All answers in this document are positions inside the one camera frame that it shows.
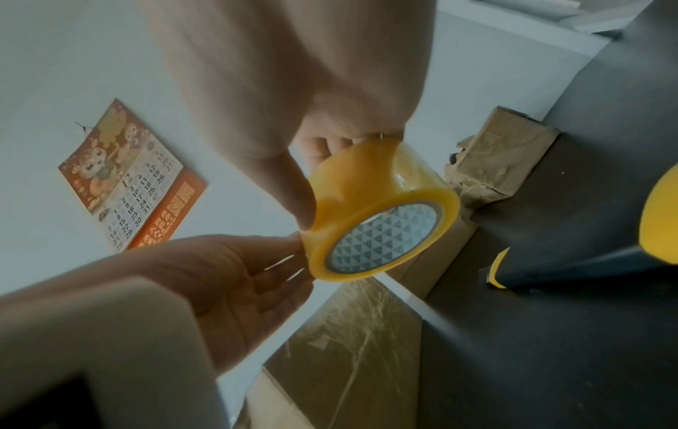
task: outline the dark gray floor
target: dark gray floor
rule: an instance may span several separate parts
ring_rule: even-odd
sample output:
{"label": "dark gray floor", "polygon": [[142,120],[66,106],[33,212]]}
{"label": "dark gray floor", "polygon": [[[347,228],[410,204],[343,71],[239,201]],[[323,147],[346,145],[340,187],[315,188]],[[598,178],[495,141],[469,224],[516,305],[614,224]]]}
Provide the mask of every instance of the dark gray floor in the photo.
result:
{"label": "dark gray floor", "polygon": [[453,328],[424,328],[419,427],[678,428],[675,271],[523,294],[478,283],[511,243],[638,198],[678,163],[678,2],[655,0],[545,121],[568,134],[475,214],[482,229],[427,299]]}

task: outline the calendar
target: calendar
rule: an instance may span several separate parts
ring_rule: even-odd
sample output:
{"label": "calendar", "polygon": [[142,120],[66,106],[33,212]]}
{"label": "calendar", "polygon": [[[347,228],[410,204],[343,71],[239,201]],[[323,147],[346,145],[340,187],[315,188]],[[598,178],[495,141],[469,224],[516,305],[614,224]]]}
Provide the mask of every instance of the calendar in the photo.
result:
{"label": "calendar", "polygon": [[119,100],[59,171],[118,252],[168,240],[206,188]]}

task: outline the yellow object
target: yellow object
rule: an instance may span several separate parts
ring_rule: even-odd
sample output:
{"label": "yellow object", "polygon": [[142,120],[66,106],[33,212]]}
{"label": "yellow object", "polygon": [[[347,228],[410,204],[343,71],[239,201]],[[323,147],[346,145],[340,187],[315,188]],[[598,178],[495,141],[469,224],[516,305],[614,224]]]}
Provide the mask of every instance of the yellow object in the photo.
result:
{"label": "yellow object", "polygon": [[503,286],[500,282],[498,282],[495,278],[496,276],[496,270],[499,269],[499,265],[501,265],[501,261],[504,260],[504,257],[506,256],[507,253],[509,253],[510,247],[507,247],[506,249],[502,250],[496,258],[494,258],[494,262],[492,262],[492,266],[489,268],[489,283],[493,286],[496,286],[497,288],[500,289],[506,289],[506,286]]}
{"label": "yellow object", "polygon": [[638,242],[655,258],[678,264],[678,165],[662,176],[645,202]]}
{"label": "yellow object", "polygon": [[349,281],[417,256],[457,218],[457,195],[398,140],[353,145],[309,178],[317,200],[302,233],[311,273]]}

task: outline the cardboard box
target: cardboard box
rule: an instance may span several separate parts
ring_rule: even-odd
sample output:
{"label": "cardboard box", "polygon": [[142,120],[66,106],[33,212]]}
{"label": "cardboard box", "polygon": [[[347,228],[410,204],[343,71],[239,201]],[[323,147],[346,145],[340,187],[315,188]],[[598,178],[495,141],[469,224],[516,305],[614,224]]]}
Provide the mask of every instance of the cardboard box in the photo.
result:
{"label": "cardboard box", "polygon": [[464,248],[477,225],[468,220],[472,211],[462,210],[450,229],[431,247],[386,273],[422,300]]}
{"label": "cardboard box", "polygon": [[446,165],[445,179],[462,205],[479,208],[513,196],[560,135],[526,114],[497,107],[468,147]]}
{"label": "cardboard box", "polygon": [[414,429],[422,320],[373,278],[343,284],[264,364],[252,429]]}

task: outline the packing tape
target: packing tape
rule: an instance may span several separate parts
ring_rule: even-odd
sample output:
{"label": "packing tape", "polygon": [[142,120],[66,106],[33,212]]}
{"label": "packing tape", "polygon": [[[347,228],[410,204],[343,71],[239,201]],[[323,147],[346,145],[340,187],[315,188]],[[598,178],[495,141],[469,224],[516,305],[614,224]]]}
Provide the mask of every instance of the packing tape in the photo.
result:
{"label": "packing tape", "polygon": [[438,240],[460,208],[457,194],[398,140],[353,145],[309,181],[317,212],[302,241],[320,280],[356,280],[402,264]]}

